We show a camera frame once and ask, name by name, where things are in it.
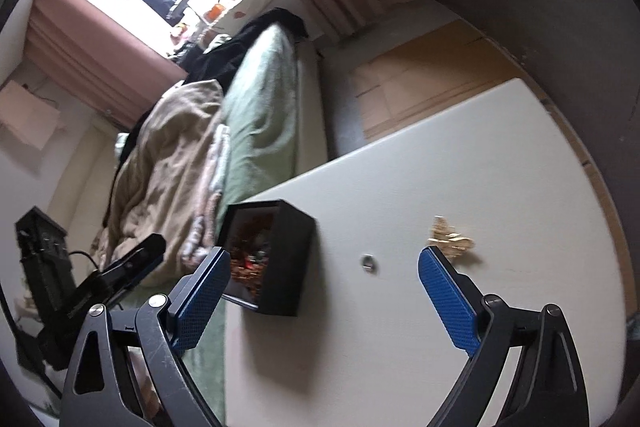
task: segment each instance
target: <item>folded blanket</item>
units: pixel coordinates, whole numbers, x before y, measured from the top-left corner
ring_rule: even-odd
[[[164,259],[142,283],[156,286],[192,273],[213,246],[229,154],[222,98],[220,84],[206,80],[158,102],[114,183],[101,268],[161,233]]]

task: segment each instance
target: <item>open box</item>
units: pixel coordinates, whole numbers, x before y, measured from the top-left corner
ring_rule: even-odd
[[[231,204],[218,245],[231,254],[223,298],[266,315],[295,316],[316,228],[284,200]]]

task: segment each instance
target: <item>gold ornament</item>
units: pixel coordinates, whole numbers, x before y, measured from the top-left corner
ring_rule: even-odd
[[[465,251],[473,248],[474,242],[468,237],[462,237],[462,235],[456,233],[456,229],[450,227],[444,217],[435,216],[428,246],[440,248],[444,257],[452,261],[462,256]]]

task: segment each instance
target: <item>paper on wall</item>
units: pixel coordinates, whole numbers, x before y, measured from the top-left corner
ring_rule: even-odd
[[[0,90],[0,124],[21,142],[42,150],[60,121],[60,111],[10,80]]]

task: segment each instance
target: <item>gray floor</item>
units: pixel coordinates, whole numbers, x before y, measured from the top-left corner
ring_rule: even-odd
[[[349,73],[400,44],[444,26],[459,17],[434,0],[400,5],[335,46],[316,47],[320,61],[320,86],[329,158],[343,156],[366,144],[360,112],[349,82]]]

